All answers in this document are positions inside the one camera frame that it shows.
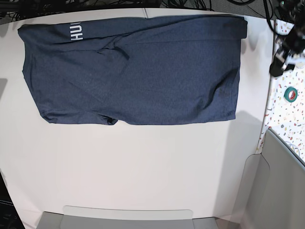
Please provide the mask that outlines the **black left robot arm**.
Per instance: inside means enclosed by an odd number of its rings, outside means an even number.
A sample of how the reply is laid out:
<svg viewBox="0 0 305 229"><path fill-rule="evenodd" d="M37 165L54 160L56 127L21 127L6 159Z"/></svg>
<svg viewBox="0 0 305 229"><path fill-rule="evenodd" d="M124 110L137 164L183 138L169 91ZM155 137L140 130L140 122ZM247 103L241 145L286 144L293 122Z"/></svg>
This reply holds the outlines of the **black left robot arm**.
<svg viewBox="0 0 305 229"><path fill-rule="evenodd" d="M275 41L279 44L270 65L269 73L273 77L279 77L284 72L295 68L294 56L300 59L305 57L305 2L303 0L279 1L279 7L284 11L285 18L294 24L288 34L280 34L274 30L267 1L264 0L263 4L267 24L275 35Z"/></svg>

